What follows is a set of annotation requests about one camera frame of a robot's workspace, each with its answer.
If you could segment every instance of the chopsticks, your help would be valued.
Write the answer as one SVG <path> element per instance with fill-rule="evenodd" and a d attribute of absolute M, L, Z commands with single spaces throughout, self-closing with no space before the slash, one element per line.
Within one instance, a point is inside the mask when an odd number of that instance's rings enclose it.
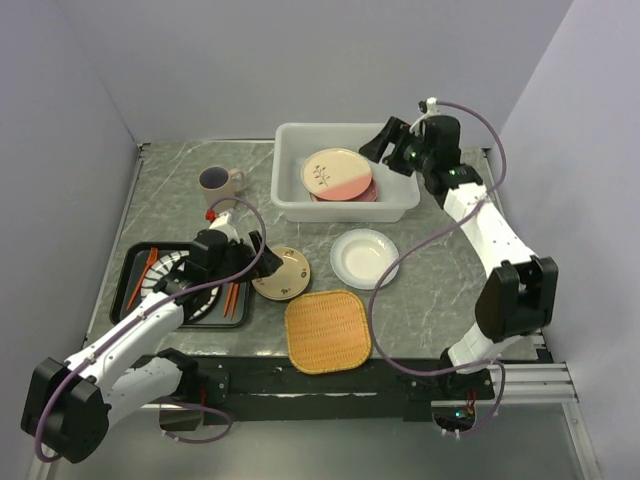
<path fill-rule="evenodd" d="M 240 292 L 240 284 L 232 283 L 231 287 L 227 291 L 227 299 L 224 302 L 224 317 L 227 316 L 229 312 L 229 307 L 231 307 L 231 318 L 236 314 L 236 306 L 238 305 L 238 293 Z"/>
<path fill-rule="evenodd" d="M 136 284 L 136 288 L 133 289 L 133 293 L 131 294 L 131 298 L 129 299 L 129 303 L 127 303 L 127 310 L 131 309 L 131 305 L 133 305 L 133 301 L 138 296 L 138 292 L 142 287 L 142 281 L 144 280 L 145 275 L 149 271 L 149 269 L 153 266 L 154 263 L 158 261 L 158 249 L 156 247 L 151 247 L 149 251 L 149 256 L 147 257 L 147 262 L 142 269 L 142 273 L 140 274 L 140 279 Z"/>

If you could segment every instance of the small dish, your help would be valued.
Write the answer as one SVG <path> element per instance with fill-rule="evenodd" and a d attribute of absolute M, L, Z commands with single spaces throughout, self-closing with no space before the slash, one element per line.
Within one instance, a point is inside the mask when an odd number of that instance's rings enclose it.
<path fill-rule="evenodd" d="M 328 148 L 311 155 L 302 166 L 302 183 L 318 198 L 346 202 L 371 184 L 369 161 L 346 148 Z"/>
<path fill-rule="evenodd" d="M 373 290 L 384 271 L 398 258 L 398 249 L 380 232 L 369 229 L 351 230 L 339 237 L 331 247 L 331 268 L 347 285 Z M 383 286 L 398 273 L 396 267 Z"/>
<path fill-rule="evenodd" d="M 293 248 L 273 247 L 271 251 L 282 258 L 284 264 L 270 277 L 256 278 L 251 283 L 256 292 L 269 300 L 291 300 L 309 285 L 309 262 Z"/>
<path fill-rule="evenodd" d="M 313 193 L 310 193 L 312 202 L 328 202 L 329 200 L 324 200 L 322 198 L 316 197 Z M 375 202 L 378 199 L 378 187 L 376 185 L 376 181 L 371 179 L 371 183 L 367 187 L 367 189 L 358 195 L 356 198 L 352 198 L 348 200 L 349 202 Z"/>

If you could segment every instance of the ceramic mug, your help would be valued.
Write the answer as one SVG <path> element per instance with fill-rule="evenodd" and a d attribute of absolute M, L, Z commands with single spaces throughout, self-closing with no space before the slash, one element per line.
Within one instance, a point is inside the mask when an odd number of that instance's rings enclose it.
<path fill-rule="evenodd" d="M 244 188 L 244 173 L 239 168 L 209 167 L 202 171 L 198 177 L 198 183 L 209 208 L 220 198 L 235 197 L 236 193 Z M 233 208 L 235 204 L 235 200 L 225 200 L 216 205 L 215 211 L 221 213 Z"/>

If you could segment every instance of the plate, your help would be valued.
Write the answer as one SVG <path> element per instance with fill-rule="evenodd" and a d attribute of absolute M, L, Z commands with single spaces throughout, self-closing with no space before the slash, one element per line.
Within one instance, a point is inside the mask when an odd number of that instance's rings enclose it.
<path fill-rule="evenodd" d="M 282 258 L 284 264 L 276 273 L 252 280 L 253 287 L 269 300 L 291 300 L 309 285 L 311 267 L 299 251 L 289 247 L 273 247 L 273 253 Z"/>
<path fill-rule="evenodd" d="M 346 148 L 314 153 L 302 166 L 301 174 L 309 193 L 333 202 L 346 202 L 361 195 L 373 178 L 368 160 Z"/>
<path fill-rule="evenodd" d="M 310 193 L 312 202 L 328 202 L 328 200 L 323 200 L 322 198 L 316 197 L 313 193 Z M 352 198 L 349 202 L 375 202 L 378 199 L 378 187 L 376 185 L 376 181 L 371 179 L 371 183 L 367 187 L 367 189 L 358 195 L 356 198 Z"/>
<path fill-rule="evenodd" d="M 380 232 L 369 229 L 351 230 L 339 237 L 331 247 L 331 268 L 347 285 L 373 290 L 384 271 L 398 258 L 398 249 Z M 382 285 L 398 273 L 396 267 Z"/>
<path fill-rule="evenodd" d="M 178 263 L 188 255 L 189 255 L 188 250 L 176 251 L 176 252 L 170 253 L 169 255 L 165 255 L 161 257 L 160 259 L 158 259 L 156 263 L 151 265 L 151 268 L 149 268 L 146 275 L 144 276 L 144 280 L 142 280 L 142 285 L 140 286 L 140 298 L 144 299 L 147 295 L 153 292 L 153 287 L 158 282 L 158 280 L 160 280 L 167 273 L 169 273 L 176 263 Z M 180 271 L 183 271 L 184 263 L 182 263 L 182 265 L 180 265 L 178 269 L 180 269 Z M 202 316 L 204 316 L 205 314 L 207 314 L 209 310 L 216 303 L 216 300 L 219 294 L 220 294 L 220 288 L 213 288 L 211 290 L 211 297 L 209 298 L 209 300 L 207 300 L 207 303 L 205 303 L 202 307 L 196 310 L 194 314 L 187 319 L 187 322 L 194 322 L 199 318 L 202 318 Z"/>

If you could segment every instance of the white wall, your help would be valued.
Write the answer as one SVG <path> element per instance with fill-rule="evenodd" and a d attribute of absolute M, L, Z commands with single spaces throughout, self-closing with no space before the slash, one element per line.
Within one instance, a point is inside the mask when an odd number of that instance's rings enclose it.
<path fill-rule="evenodd" d="M 640 3 L 576 0 L 503 131 L 507 216 L 560 284 L 566 360 L 608 479 L 638 478 Z"/>
<path fill-rule="evenodd" d="M 82 342 L 136 147 L 54 2 L 0 2 L 0 465 L 24 478 L 33 368 Z"/>
<path fill-rule="evenodd" d="M 571 0 L 58 2 L 135 139 L 183 141 L 412 120 L 432 95 L 501 127 Z"/>

